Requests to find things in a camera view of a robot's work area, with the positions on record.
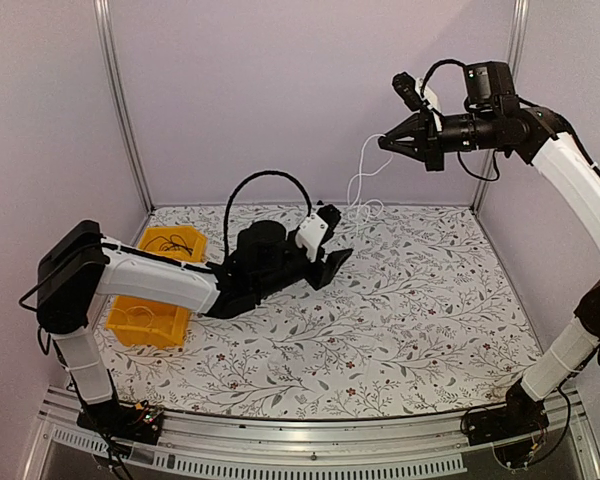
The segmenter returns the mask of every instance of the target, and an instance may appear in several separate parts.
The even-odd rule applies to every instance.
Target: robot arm
[[[381,137],[380,148],[423,162],[428,171],[444,170],[447,152],[495,149],[507,157],[516,152],[565,198],[600,251],[600,171],[571,125],[559,114],[520,99],[506,63],[462,67],[466,113],[451,116],[432,109],[411,76],[396,75],[396,93],[418,113]],[[521,103],[530,108],[521,108]],[[599,345],[600,283],[585,295],[544,356],[508,390],[505,407],[468,414],[469,441],[496,441],[547,426],[543,399],[577,374]]]
[[[83,221],[38,266],[38,323],[54,342],[83,407],[78,424],[103,435],[156,443],[161,410],[122,406],[91,331],[87,310],[95,294],[127,295],[181,306],[214,318],[253,310],[267,296],[305,279],[329,284],[351,249],[325,255],[340,212],[332,205],[310,214],[291,232],[274,221],[255,222],[238,234],[222,264],[181,262],[122,244]]]

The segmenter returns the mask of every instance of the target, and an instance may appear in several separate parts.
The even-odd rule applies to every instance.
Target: white plastic bracket
[[[311,263],[315,262],[318,257],[318,249],[327,233],[327,226],[327,222],[312,213],[302,221],[298,228],[296,245],[299,248],[305,247],[307,249],[307,258]]]
[[[424,80],[422,78],[416,78],[416,92],[418,92],[418,94],[420,93],[420,89],[422,88],[423,81]],[[428,86],[424,87],[423,100],[426,100],[428,102],[427,108],[431,109],[431,107],[433,107],[436,110],[438,110],[439,112],[442,111],[442,107],[440,107],[440,100],[438,99],[438,96]],[[436,130],[441,132],[442,131],[442,121],[440,120],[440,117],[438,117],[438,115],[434,115],[433,121],[436,124]]]

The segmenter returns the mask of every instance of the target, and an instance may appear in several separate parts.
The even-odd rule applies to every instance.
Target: patterned table surface
[[[158,209],[193,225],[219,260],[223,207]],[[259,219],[295,228],[296,206],[236,206],[230,235]],[[334,282],[302,281],[232,320],[192,318],[184,348],[96,340],[123,400],[272,418],[387,417],[503,398],[540,355],[500,265],[466,208],[386,207],[346,219],[328,249],[353,247]]]

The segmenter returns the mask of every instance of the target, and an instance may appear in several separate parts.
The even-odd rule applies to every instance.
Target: yellow basket
[[[156,255],[201,262],[207,238],[191,226],[147,228],[138,248]],[[117,297],[107,318],[120,343],[156,348],[184,345],[191,312],[186,308],[133,297]]]

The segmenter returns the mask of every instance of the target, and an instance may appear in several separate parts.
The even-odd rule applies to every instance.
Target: lavender wall
[[[94,218],[130,239],[143,213],[120,140],[92,2],[0,0],[0,479],[61,371],[16,301],[40,257]]]
[[[512,15],[513,2],[488,0],[112,2],[156,202],[224,202],[267,167],[296,174],[315,198],[344,200],[363,141],[408,115],[393,75],[424,75],[443,57],[503,59]],[[432,86],[459,111],[463,83],[447,68]],[[368,168],[385,157],[374,146]],[[284,181],[265,185],[242,199],[299,199]],[[436,204],[469,204],[475,189],[455,161],[430,175],[404,158],[367,185],[367,196]]]
[[[533,1],[518,92],[564,114],[600,164],[600,1]],[[551,186],[516,158],[489,191],[484,223],[547,347],[600,277],[600,259]],[[600,369],[578,377],[600,446]]]

